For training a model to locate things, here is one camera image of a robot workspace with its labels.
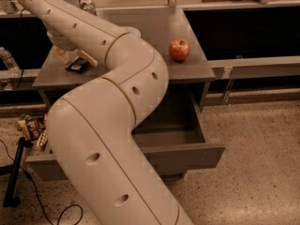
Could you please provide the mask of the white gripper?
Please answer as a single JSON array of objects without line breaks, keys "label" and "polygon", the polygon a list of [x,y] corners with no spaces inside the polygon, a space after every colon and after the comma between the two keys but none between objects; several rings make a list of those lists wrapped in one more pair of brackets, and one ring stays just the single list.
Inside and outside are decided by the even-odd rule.
[{"label": "white gripper", "polygon": [[90,54],[85,52],[84,50],[79,49],[76,51],[76,45],[73,44],[68,38],[62,36],[61,34],[47,32],[47,36],[49,37],[52,44],[55,46],[54,51],[57,57],[64,64],[68,64],[72,62],[77,54],[82,59],[87,60],[93,67],[98,66],[98,61],[93,58]]}]

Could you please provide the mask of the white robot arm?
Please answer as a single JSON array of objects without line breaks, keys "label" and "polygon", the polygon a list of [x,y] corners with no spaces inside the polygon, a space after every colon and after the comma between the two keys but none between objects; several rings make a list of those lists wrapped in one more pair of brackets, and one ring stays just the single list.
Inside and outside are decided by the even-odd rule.
[{"label": "white robot arm", "polygon": [[18,0],[107,69],[57,99],[49,144],[101,225],[193,225],[132,138],[166,94],[159,52],[140,37],[64,0]]}]

